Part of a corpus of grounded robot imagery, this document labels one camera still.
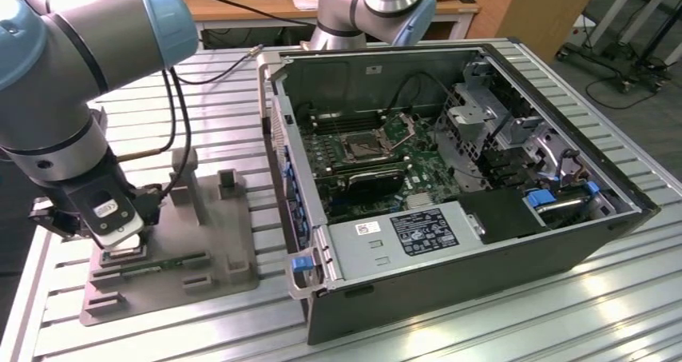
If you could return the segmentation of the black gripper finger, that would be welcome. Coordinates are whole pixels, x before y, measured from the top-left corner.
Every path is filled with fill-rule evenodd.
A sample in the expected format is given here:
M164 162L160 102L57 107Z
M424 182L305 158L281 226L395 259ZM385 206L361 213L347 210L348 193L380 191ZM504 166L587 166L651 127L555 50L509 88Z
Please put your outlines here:
M29 220L66 241L90 237L78 216L58 210L46 197L33 199Z

